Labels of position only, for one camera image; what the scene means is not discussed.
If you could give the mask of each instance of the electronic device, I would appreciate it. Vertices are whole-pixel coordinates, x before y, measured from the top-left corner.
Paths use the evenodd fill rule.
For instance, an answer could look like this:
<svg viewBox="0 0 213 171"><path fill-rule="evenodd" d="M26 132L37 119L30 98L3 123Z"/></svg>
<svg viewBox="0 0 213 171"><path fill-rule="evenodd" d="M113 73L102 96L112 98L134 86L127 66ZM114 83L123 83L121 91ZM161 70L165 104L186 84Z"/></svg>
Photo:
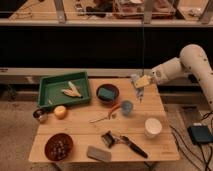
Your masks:
<svg viewBox="0 0 213 171"><path fill-rule="evenodd" d="M194 145L213 142L213 136L206 125L193 125L187 130Z"/></svg>

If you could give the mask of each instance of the brown bowl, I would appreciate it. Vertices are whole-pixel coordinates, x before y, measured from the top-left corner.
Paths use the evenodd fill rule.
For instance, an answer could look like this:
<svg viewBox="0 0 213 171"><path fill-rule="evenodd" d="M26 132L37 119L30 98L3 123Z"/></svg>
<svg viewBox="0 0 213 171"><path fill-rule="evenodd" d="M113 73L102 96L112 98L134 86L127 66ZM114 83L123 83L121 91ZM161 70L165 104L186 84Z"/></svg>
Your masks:
<svg viewBox="0 0 213 171"><path fill-rule="evenodd" d="M70 154L72 148L72 138L68 134L59 133L47 141L45 155L51 161L60 161Z"/></svg>
<svg viewBox="0 0 213 171"><path fill-rule="evenodd" d="M111 91L112 93L114 93L114 98L113 99L107 99L104 97L99 96L99 91L101 90L101 88L104 88L106 90ZM96 90L96 95L98 97L98 99L104 103L104 104L114 104L116 102L116 100L118 99L119 96L119 90L118 88L113 85L113 84L102 84L100 85L97 90Z"/></svg>

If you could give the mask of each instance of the eraser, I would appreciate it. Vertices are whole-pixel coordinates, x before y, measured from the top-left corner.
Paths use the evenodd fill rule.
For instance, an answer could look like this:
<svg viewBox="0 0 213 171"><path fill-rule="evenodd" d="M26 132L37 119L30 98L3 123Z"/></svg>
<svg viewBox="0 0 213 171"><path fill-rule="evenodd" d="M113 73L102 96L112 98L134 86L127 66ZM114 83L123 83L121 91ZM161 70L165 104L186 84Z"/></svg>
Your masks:
<svg viewBox="0 0 213 171"><path fill-rule="evenodd" d="M109 162L111 160L111 153L93 146L89 146L87 149L87 157L96 159L98 161Z"/></svg>

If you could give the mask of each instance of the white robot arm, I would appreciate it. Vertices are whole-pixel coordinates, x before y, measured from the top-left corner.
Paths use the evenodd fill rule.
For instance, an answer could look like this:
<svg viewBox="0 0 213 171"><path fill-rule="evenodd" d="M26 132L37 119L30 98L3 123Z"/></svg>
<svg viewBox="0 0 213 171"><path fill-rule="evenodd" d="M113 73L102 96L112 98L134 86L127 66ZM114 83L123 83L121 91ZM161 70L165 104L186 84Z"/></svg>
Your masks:
<svg viewBox="0 0 213 171"><path fill-rule="evenodd" d="M185 46L179 58L175 57L152 68L151 75L160 85L183 75L185 71L196 77L213 111L213 71L205 51L200 46L195 44Z"/></svg>

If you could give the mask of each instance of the paper cup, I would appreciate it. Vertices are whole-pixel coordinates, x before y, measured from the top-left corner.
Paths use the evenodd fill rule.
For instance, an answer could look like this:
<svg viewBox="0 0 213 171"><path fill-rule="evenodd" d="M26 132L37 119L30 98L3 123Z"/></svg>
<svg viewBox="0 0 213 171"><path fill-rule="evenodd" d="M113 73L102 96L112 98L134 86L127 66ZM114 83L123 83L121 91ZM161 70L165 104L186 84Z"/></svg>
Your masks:
<svg viewBox="0 0 213 171"><path fill-rule="evenodd" d="M149 138L156 137L162 131L162 124L156 118L149 118L145 122L145 135Z"/></svg>

